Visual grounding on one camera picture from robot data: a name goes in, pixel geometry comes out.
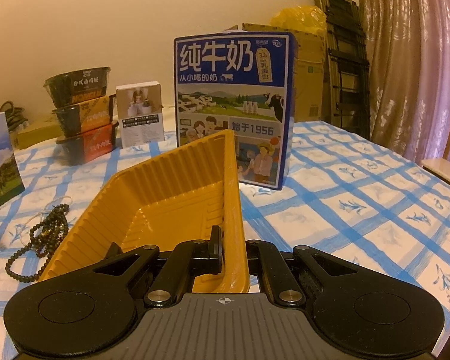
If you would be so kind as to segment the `brown cardboard box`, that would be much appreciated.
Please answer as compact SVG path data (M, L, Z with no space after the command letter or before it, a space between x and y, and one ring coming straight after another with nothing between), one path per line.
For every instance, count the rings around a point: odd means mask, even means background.
M306 31L266 24L243 23L241 29L244 31L287 32L294 36L297 44L293 78L294 121L320 120L323 102L324 37Z

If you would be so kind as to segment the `bottom red noodle bowl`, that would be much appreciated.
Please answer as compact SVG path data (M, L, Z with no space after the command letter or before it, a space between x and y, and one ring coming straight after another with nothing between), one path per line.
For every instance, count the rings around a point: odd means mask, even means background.
M76 136L60 136L56 143L69 165L86 164L115 149L118 126L119 122L113 121Z

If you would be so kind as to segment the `orange plastic tray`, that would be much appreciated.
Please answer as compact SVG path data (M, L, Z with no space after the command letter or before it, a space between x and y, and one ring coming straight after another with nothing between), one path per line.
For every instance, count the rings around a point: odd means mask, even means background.
M218 275L196 278L198 293L249 291L235 135L222 130L113 175L81 214L41 275L63 275L143 245L170 251L180 242L223 232Z

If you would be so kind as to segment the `top black noodle bowl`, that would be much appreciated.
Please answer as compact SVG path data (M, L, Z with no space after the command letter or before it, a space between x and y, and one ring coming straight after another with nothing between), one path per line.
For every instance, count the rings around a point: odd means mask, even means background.
M110 67L94 67L49 77L43 84L55 108L103 97L107 91Z

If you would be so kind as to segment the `middle orange noodle bowl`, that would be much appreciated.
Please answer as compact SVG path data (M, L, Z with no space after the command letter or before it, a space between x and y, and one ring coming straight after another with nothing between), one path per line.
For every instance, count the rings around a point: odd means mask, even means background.
M115 96L103 96L72 105L57 108L53 113L65 137L104 127L113 119L113 100Z

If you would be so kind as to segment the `black folding ladder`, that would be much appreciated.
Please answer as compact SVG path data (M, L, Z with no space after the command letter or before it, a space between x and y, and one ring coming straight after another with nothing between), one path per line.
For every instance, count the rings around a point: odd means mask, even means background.
M327 20L331 124L370 138L369 62L359 7L353 0L317 0Z

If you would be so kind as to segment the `yellow plastic bag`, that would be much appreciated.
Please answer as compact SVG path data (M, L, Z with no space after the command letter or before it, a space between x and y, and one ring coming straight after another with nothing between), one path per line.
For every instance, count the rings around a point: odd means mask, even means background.
M270 25L324 36L327 32L327 16L317 6L288 7L272 17Z

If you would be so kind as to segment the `pink patterned curtain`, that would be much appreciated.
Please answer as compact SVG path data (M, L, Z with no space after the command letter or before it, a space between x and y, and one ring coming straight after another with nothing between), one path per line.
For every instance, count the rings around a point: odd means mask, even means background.
M359 0L370 63L370 138L416 163L450 133L450 0Z

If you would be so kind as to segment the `blue checked tablecloth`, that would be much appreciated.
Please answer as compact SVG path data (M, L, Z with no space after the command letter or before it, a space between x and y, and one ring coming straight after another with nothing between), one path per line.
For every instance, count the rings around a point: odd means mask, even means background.
M116 172L176 147L161 142L117 148L68 166L54 141L15 155L25 190L0 207L0 359L15 349L3 324L5 304L21 284L7 259L33 224L66 203L76 222ZM445 326L434 353L450 337L450 186L400 155L324 122L296 124L289 172L274 191L241 185L244 233L280 250L310 245L352 263L417 284L441 303Z

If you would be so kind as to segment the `blue tall milk carton box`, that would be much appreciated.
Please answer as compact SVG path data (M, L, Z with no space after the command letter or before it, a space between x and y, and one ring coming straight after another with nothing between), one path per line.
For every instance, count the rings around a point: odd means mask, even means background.
M178 145L230 129L240 181L282 189L291 154L296 51L294 36L286 32L177 37Z

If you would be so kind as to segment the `flat cardboard box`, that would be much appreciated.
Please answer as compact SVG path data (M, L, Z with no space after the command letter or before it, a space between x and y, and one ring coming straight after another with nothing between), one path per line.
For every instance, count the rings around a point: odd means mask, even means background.
M55 114L46 115L26 125L17 132L16 143L19 150L26 149L42 141L62 135L62 129Z

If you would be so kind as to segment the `small white product box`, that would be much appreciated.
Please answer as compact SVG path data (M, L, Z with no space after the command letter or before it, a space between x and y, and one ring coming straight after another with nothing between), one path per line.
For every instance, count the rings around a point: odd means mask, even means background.
M122 148L165 140L158 81L119 85L115 95Z

